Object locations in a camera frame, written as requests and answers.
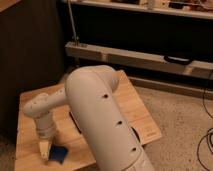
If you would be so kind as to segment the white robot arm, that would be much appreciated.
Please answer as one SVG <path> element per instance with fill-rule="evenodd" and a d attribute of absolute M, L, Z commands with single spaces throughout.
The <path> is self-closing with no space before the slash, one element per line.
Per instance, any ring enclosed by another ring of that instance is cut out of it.
<path fill-rule="evenodd" d="M 34 120 L 39 138 L 51 139 L 56 132 L 52 110 L 67 105 L 101 171 L 155 171 L 113 95 L 118 84 L 110 66 L 81 67 L 57 92 L 28 101 L 23 112 Z"/>

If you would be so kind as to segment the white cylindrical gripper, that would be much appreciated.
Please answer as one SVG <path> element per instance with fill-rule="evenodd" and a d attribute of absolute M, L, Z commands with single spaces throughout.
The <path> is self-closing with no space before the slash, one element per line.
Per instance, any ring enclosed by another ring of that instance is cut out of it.
<path fill-rule="evenodd" d="M 36 132 L 39 141 L 39 150 L 43 159 L 48 159 L 50 155 L 50 149 L 52 145 L 52 138 L 56 132 L 56 124 L 53 120 L 51 112 L 45 113 L 43 116 L 35 118 Z"/>

